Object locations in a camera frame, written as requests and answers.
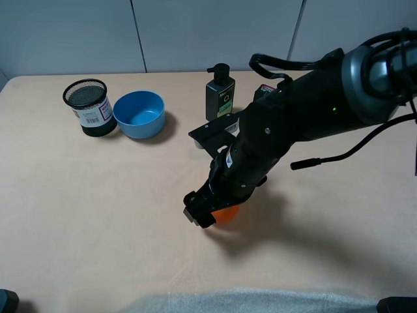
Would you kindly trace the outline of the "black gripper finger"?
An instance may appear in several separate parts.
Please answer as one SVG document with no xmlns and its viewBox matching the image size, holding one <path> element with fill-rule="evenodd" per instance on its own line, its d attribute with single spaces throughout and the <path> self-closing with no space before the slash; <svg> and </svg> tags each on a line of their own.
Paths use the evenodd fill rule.
<svg viewBox="0 0 417 313">
<path fill-rule="evenodd" d="M 191 223 L 203 229 L 209 228 L 216 223 L 216 219 L 211 213 L 193 213 L 189 207 L 185 207 L 183 213 Z"/>
</svg>

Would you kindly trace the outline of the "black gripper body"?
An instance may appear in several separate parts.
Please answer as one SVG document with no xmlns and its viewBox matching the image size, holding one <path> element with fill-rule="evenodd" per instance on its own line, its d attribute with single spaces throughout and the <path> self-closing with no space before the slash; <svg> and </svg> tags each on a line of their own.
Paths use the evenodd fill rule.
<svg viewBox="0 0 417 313">
<path fill-rule="evenodd" d="M 243 143 L 232 144 L 212 161 L 203 186 L 186 195 L 184 213 L 207 215 L 247 201 L 278 161 Z"/>
</svg>

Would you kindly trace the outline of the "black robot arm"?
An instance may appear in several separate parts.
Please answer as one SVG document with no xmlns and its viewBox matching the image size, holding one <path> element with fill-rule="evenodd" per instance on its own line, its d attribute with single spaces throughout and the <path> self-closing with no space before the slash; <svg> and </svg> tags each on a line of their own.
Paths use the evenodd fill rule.
<svg viewBox="0 0 417 313">
<path fill-rule="evenodd" d="M 384 33 L 316 62 L 257 53 L 250 67 L 277 80 L 277 86 L 257 91 L 242 111 L 190 132 L 212 159 L 203 186 L 183 199 L 185 216 L 202 228 L 215 224 L 216 211 L 247 201 L 294 143 L 372 128 L 346 153 L 291 164 L 300 170 L 349 158 L 387 128 L 416 119 L 416 112 L 395 116 L 398 107 L 413 105 L 416 97 L 414 30 Z"/>
</svg>

